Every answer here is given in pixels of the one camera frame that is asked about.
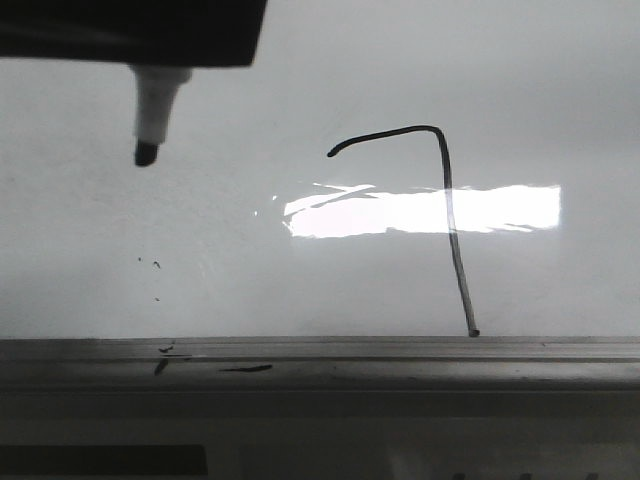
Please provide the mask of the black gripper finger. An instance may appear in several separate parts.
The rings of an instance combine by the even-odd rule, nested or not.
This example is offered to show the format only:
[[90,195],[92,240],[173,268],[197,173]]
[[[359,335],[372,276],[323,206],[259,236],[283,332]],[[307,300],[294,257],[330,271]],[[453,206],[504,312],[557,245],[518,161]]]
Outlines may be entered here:
[[264,1],[4,1],[4,57],[176,67],[252,64]]

